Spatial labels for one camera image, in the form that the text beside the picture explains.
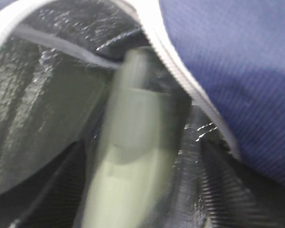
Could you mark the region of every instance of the white trim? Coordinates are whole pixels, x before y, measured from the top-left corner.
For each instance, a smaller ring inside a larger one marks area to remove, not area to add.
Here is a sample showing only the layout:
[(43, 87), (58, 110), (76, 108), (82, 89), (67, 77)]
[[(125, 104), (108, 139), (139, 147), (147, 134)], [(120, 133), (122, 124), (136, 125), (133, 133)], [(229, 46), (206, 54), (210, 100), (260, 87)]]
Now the white trim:
[(128, 0), (128, 3), (132, 3), (136, 8), (144, 32), (160, 59), (174, 78), (218, 127), (229, 144), (233, 156), (240, 160), (238, 144), (232, 131), (210, 101), (204, 89), (185, 67), (171, 43), (162, 19), (159, 0), (135, 0), (131, 2)]
[(13, 29), (29, 14), (56, 0), (18, 0), (0, 11), (0, 48)]

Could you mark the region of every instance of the light green object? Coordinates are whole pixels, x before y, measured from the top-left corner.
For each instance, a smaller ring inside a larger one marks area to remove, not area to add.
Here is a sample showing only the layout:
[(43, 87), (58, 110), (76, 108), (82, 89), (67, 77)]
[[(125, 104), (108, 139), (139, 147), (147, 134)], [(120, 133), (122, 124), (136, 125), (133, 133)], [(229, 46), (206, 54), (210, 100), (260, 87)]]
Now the light green object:
[(144, 89), (158, 65), (149, 49), (139, 48), (116, 76), (83, 228), (139, 228), (167, 190), (176, 118), (169, 94)]

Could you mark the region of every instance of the blue bag exterior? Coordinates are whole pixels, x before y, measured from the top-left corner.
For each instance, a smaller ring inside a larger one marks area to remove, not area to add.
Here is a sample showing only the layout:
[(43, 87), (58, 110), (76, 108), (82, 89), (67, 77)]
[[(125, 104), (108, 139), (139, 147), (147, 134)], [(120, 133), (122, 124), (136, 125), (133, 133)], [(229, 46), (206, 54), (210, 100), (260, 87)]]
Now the blue bag exterior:
[(160, 0), (169, 38), (235, 135), (285, 185), (285, 0)]

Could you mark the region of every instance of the white zipper tape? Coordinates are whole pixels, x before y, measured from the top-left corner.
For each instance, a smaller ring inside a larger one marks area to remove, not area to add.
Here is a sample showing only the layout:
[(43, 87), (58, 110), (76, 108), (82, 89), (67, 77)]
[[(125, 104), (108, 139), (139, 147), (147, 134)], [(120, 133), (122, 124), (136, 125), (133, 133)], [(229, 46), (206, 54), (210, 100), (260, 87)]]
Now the white zipper tape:
[(240, 160), (237, 141), (223, 120), (208, 95), (185, 67), (173, 44), (171, 43), (162, 19), (158, 0), (132, 0), (129, 2), (136, 9), (142, 28), (154, 50), (164, 65), (172, 73), (185, 91), (195, 100), (220, 130), (227, 141), (233, 156)]

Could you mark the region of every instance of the bag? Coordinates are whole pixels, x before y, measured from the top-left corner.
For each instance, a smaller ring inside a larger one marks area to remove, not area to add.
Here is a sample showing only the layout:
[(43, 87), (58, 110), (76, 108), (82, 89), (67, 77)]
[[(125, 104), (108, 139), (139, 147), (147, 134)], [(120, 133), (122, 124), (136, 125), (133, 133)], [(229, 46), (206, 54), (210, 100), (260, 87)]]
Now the bag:
[(285, 0), (0, 1), (0, 228), (81, 224), (285, 227)]

